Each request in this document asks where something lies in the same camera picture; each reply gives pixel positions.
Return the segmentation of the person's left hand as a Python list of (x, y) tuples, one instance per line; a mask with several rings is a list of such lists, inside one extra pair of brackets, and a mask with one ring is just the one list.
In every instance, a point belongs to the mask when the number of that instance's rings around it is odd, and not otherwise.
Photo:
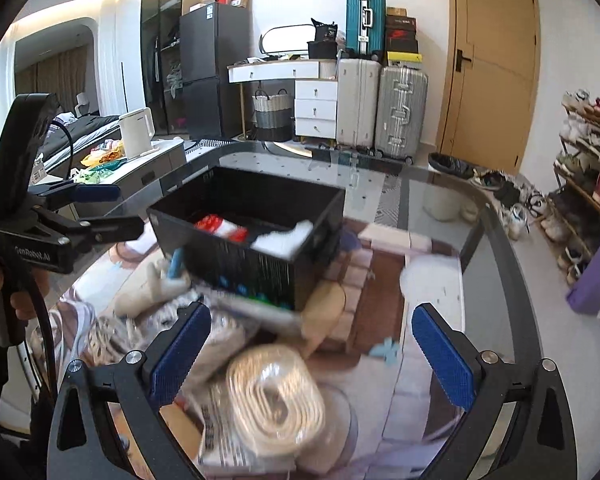
[[(45, 270), (32, 268), (31, 276), (34, 278), (36, 287), (40, 294), (45, 297), (50, 291), (50, 276)], [(0, 291), (4, 282), (3, 273), (0, 269)], [(17, 290), (10, 297), (10, 304), (15, 309), (17, 318), (21, 321), (29, 321), (36, 317), (31, 295), (25, 290)]]

